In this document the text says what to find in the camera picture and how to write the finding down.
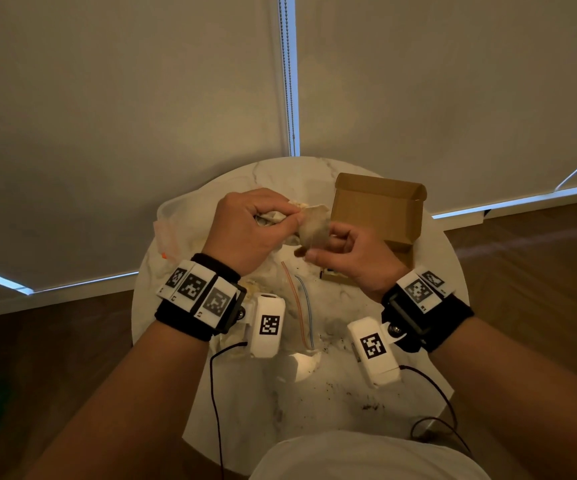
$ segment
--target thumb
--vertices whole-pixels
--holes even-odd
[[[348,253],[338,254],[323,249],[309,249],[304,259],[316,266],[328,267],[338,273],[344,273],[347,276],[350,270],[350,256]]]
[[[303,219],[303,213],[298,212],[288,216],[278,224],[267,227],[266,231],[271,234],[274,244],[277,245],[283,242],[288,236],[296,233]]]

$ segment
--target cardboard box lid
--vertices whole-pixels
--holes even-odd
[[[424,185],[341,173],[335,188],[332,220],[371,227],[387,243],[412,245],[420,236]]]

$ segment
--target open cardboard box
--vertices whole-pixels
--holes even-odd
[[[421,233],[426,200],[422,184],[341,173],[335,181],[331,220],[370,227],[408,267],[414,267],[413,243]],[[326,281],[354,282],[332,270],[322,270]]]

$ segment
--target qr code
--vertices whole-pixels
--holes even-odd
[[[186,298],[190,298],[191,300],[195,301],[201,291],[204,290],[204,286],[206,286],[206,282],[202,278],[191,273],[181,284],[178,292],[184,295]]]
[[[184,274],[186,274],[186,270],[182,269],[182,268],[177,268],[173,274],[171,275],[171,277],[169,278],[169,280],[166,282],[166,286],[170,286],[171,288],[175,288],[175,286],[177,286],[177,283],[180,282],[180,279],[182,276],[184,276]]]
[[[377,357],[378,355],[386,353],[386,347],[384,347],[384,344],[379,339],[378,333],[364,337],[360,339],[360,342],[362,342],[362,347],[364,347],[364,352],[366,352],[368,358]]]
[[[435,288],[439,288],[444,284],[444,281],[442,281],[442,279],[438,275],[432,273],[431,271],[426,271],[426,273],[422,273],[421,277],[424,278],[426,281],[428,281],[431,285],[435,286]]]
[[[218,317],[221,317],[230,301],[230,296],[222,293],[217,288],[213,288],[208,294],[208,298],[206,298],[203,308],[207,309],[209,312],[217,315]]]
[[[410,296],[415,303],[420,303],[433,295],[433,290],[431,290],[422,280],[413,281],[410,285],[404,288],[404,291],[406,291],[408,296]]]
[[[262,315],[260,335],[277,335],[279,331],[279,315]]]

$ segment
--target wooden floor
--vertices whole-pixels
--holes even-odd
[[[446,234],[478,315],[577,373],[577,204]],[[0,428],[0,479],[20,478],[127,354],[131,299],[124,292],[0,316],[0,375],[14,390]],[[494,480],[530,478],[459,395],[453,402],[460,432]],[[184,477],[188,455],[172,455],[163,475]]]

